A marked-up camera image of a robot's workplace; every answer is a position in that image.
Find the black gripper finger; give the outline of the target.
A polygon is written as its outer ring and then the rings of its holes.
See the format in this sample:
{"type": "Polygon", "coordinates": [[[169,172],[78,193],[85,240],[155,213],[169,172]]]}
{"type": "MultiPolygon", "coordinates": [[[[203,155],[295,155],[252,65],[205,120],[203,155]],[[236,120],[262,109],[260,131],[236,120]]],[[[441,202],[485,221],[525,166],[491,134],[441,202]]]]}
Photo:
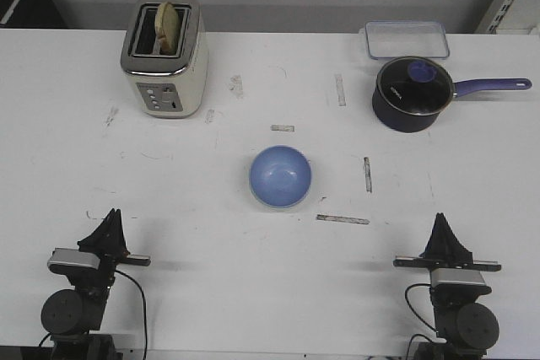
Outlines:
{"type": "Polygon", "coordinates": [[[446,216],[440,213],[442,250],[447,261],[472,261],[473,253],[469,251],[455,236],[446,216]]]}
{"type": "Polygon", "coordinates": [[[114,255],[128,254],[122,227],[122,213],[120,209],[113,209],[111,211],[110,242],[111,252],[114,255]]]}
{"type": "Polygon", "coordinates": [[[425,246],[424,252],[420,254],[425,259],[441,258],[442,242],[440,237],[440,227],[442,226],[442,212],[437,212],[435,215],[434,225],[431,230],[431,235],[425,246]]]}
{"type": "Polygon", "coordinates": [[[112,208],[100,225],[86,238],[78,242],[78,250],[90,253],[111,253],[111,229],[115,209],[112,208]]]}

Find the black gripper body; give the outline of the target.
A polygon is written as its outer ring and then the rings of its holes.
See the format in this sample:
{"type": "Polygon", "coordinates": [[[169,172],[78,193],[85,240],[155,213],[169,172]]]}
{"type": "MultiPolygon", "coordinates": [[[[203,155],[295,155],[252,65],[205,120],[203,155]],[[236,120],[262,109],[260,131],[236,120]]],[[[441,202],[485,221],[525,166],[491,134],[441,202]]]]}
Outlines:
{"type": "Polygon", "coordinates": [[[396,256],[392,264],[395,267],[425,268],[430,271],[437,268],[453,268],[487,272],[497,272],[502,270],[502,265],[497,261],[450,262],[412,256],[396,256]]]}
{"type": "Polygon", "coordinates": [[[112,252],[93,254],[100,258],[100,266],[97,270],[74,267],[69,276],[74,290],[89,297],[104,297],[109,294],[115,282],[116,268],[119,265],[149,266],[151,263],[149,255],[134,255],[129,250],[127,255],[114,255],[112,252]]]}

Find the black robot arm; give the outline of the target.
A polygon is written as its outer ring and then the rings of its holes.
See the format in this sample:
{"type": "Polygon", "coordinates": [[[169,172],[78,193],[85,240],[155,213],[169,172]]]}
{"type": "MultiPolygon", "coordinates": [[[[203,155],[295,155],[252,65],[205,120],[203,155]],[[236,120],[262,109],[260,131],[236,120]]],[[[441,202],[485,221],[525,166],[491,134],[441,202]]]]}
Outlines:
{"type": "Polygon", "coordinates": [[[401,268],[423,268],[429,271],[429,298],[434,324],[427,325],[439,342],[424,339],[406,359],[480,359],[500,337],[500,326],[494,313],[477,302],[492,293],[483,272],[497,272],[496,261],[476,261],[473,253],[461,244],[445,215],[435,215],[434,226],[424,252],[417,257],[397,256],[393,265],[401,268]]]}
{"type": "Polygon", "coordinates": [[[76,249],[56,247],[47,262],[49,271],[64,275],[71,289],[53,293],[43,304],[40,321],[53,342],[51,359],[122,359],[110,334],[99,330],[116,276],[134,283],[143,308],[143,357],[149,343],[147,300],[140,283],[119,265],[149,266],[148,255],[133,255],[126,245],[122,212],[111,209],[100,225],[78,242],[76,249]]]}

